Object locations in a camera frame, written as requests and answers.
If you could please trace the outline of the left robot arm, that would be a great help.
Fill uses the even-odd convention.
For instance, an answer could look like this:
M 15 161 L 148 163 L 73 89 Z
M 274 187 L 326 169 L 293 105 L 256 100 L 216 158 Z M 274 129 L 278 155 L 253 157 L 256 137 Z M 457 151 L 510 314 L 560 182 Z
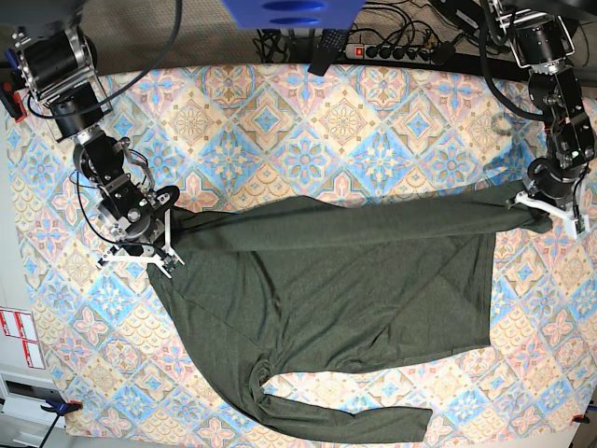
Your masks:
M 510 112 L 545 126 L 547 153 L 527 168 L 523 190 L 511 200 L 559 217 L 568 234 L 590 227 L 579 210 L 578 193 L 596 157 L 596 134 L 568 57 L 575 45 L 567 22 L 595 16 L 592 1 L 483 1 L 479 57 L 493 96 Z M 515 62 L 530 72 L 528 92 L 536 112 L 516 106 L 493 83 L 487 43 L 510 48 Z

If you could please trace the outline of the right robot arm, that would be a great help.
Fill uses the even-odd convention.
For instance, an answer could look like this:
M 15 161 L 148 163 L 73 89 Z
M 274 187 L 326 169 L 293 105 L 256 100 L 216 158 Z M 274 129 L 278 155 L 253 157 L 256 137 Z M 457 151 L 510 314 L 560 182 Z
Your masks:
M 96 52 L 76 14 L 46 24 L 18 25 L 6 50 L 8 67 L 26 94 L 2 83 L 1 103 L 15 120 L 28 114 L 51 121 L 57 142 L 74 143 L 78 176 L 99 190 L 98 210 L 108 226 L 112 252 L 149 258 L 172 253 L 171 210 L 180 190 L 156 187 L 145 156 L 128 137 L 107 135 L 101 120 L 112 111 L 95 68 Z

